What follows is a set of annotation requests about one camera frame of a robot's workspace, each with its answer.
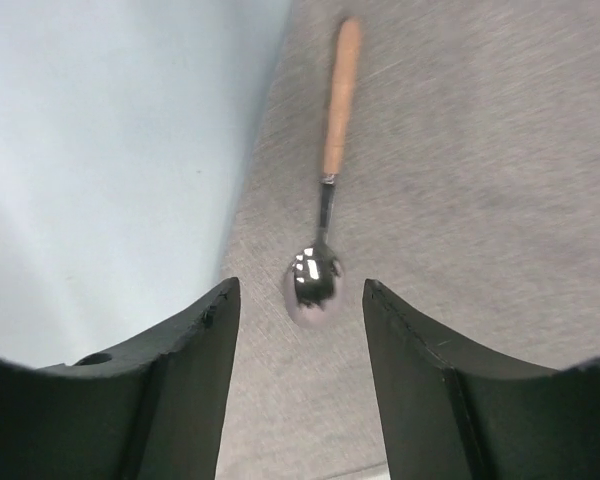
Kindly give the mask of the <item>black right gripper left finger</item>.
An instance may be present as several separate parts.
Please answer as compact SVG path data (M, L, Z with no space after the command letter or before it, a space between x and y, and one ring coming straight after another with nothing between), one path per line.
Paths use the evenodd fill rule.
M211 479L240 284L74 365L0 359L0 479Z

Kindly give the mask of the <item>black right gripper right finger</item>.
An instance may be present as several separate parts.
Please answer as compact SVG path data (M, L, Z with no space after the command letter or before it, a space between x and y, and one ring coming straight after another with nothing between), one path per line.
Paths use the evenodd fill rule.
M600 357L563 370L487 348L367 280L394 479L600 479Z

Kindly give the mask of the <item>wooden handled metal spoon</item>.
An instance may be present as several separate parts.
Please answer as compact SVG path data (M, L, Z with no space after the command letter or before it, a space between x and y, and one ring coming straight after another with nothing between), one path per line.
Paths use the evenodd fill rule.
M357 17L343 20L331 78L316 237L294 256L283 280L287 313L295 324L305 328L324 325L334 316L343 298L344 268L327 239L336 180L344 159L361 41L360 20Z

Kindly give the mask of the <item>grey cloth napkin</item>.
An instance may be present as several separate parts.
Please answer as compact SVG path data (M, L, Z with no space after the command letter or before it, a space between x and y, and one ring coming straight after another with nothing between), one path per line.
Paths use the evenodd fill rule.
M363 45L329 237L345 301L308 330L281 281L314 235L348 15ZM368 278L533 363L600 355L600 1L295 2L224 272L242 308L221 479L384 467Z

